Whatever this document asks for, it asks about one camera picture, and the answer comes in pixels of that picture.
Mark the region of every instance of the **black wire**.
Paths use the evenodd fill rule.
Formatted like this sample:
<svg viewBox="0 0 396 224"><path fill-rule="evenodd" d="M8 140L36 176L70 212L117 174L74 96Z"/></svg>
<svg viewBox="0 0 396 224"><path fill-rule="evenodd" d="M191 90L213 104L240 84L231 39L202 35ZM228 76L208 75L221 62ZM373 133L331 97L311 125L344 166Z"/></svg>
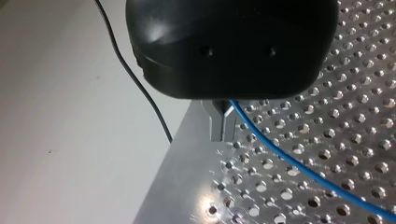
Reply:
<svg viewBox="0 0 396 224"><path fill-rule="evenodd" d="M125 60L123 59L123 57L122 57L122 55L120 53L119 47L117 45L116 37L114 36L113 29L111 28L110 21L108 20L107 14L105 12L105 9L102 7L102 4L100 3L99 0L95 0L95 3L96 3L96 5L99 8L99 11L100 11L100 13L101 13L101 15L103 17L103 20L105 21L108 34L110 35L111 44L113 45L113 49L116 52L117 57L120 60L120 63L122 64L122 66L124 67L126 72L129 74L131 79L134 81L134 84L136 84L136 86L139 88L139 90L142 91L142 93L146 96L146 99L148 99L148 102L151 104L152 108L154 109L155 113L157 114L158 119L160 120L161 125L163 126L163 130L165 131L169 142L172 143L172 140L173 140L172 139L172 134L169 132L168 126L166 125L166 122L163 119L163 115L161 114L160 109L155 104L155 102L152 100L151 96L146 91L146 89L143 87L142 83L140 83L139 79L137 79L137 77L134 74L134 72L128 66L128 63L126 63Z"/></svg>

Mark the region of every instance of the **black device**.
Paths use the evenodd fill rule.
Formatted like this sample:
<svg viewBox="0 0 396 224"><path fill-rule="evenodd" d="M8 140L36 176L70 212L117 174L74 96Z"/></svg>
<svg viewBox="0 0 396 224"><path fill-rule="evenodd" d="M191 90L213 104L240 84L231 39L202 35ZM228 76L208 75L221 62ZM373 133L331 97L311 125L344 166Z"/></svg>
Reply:
<svg viewBox="0 0 396 224"><path fill-rule="evenodd" d="M305 90L332 43L335 0L127 0L144 77L186 99L283 98Z"/></svg>

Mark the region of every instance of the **metal bracket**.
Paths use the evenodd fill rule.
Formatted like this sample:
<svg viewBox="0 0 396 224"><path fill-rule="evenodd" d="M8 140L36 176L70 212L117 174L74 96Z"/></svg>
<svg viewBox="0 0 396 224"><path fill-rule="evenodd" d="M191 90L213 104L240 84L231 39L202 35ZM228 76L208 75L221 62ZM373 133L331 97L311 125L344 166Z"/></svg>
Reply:
<svg viewBox="0 0 396 224"><path fill-rule="evenodd" d="M209 114L210 140L212 142L232 142L235 131L236 112L227 101L202 101Z"/></svg>

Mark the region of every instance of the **perforated metal plate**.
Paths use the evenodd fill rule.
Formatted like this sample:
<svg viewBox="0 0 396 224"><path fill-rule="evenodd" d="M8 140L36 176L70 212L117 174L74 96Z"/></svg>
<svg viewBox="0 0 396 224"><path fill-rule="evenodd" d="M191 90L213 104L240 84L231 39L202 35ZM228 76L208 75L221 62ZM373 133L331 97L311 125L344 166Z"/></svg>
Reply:
<svg viewBox="0 0 396 224"><path fill-rule="evenodd" d="M393 213L395 6L340 1L338 30L315 84L289 99L244 105L294 158ZM240 120L231 144L210 143L208 132L195 102L135 223L389 223L299 174Z"/></svg>

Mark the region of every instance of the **white wall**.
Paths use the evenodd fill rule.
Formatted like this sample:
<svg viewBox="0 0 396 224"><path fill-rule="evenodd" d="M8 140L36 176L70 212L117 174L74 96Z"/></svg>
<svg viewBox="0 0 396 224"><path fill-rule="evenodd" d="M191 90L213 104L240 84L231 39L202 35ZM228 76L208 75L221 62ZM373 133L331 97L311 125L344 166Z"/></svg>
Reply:
<svg viewBox="0 0 396 224"><path fill-rule="evenodd" d="M125 0L102 0L135 65ZM145 86L175 133L189 105ZM132 223L168 143L93 0L0 10L0 223Z"/></svg>

